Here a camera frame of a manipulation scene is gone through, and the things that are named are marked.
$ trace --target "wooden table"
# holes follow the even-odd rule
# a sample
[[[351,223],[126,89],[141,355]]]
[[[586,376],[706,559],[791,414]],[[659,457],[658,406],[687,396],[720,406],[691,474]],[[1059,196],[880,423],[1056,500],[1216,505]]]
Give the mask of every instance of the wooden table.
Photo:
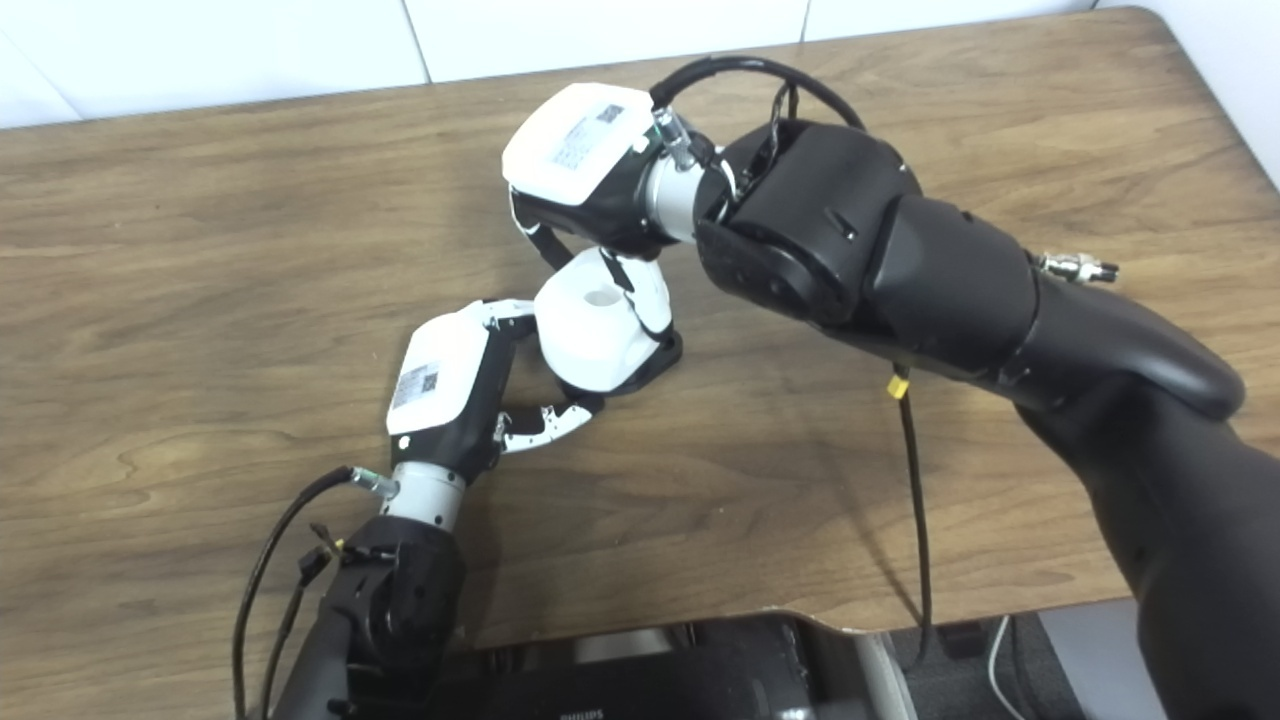
[[[1120,292],[1239,368],[1236,427],[1280,451],[1280,200],[1153,15],[763,54],[846,94],[932,195],[1121,263]],[[648,87],[678,63],[0,133],[5,717],[227,717],[259,543],[319,473],[385,469],[410,332],[548,277],[507,217],[507,138],[568,82]],[[728,140],[773,90],[728,76],[678,106]],[[914,623],[884,364],[719,293],[691,249],[663,265],[681,365],[467,495],[465,637],[771,609]],[[513,395],[552,397],[526,355]],[[940,621],[1125,593],[1084,492],[1005,402],[914,392]],[[339,532],[374,507],[334,495],[310,518]],[[264,587],[253,684],[311,542],[291,536]]]

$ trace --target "qr code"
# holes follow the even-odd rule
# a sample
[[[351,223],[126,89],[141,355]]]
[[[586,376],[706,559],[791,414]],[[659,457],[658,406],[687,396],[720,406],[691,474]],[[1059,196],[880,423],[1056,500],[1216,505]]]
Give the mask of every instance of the qr code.
[[[435,392],[435,380],[439,377],[439,363],[428,363],[401,375],[396,382],[396,395],[392,396],[392,410]]]
[[[600,120],[604,124],[612,124],[613,120],[618,119],[618,115],[621,114],[622,114],[622,105],[608,105],[604,108],[604,110],[600,110],[600,114],[596,115],[595,119]]]

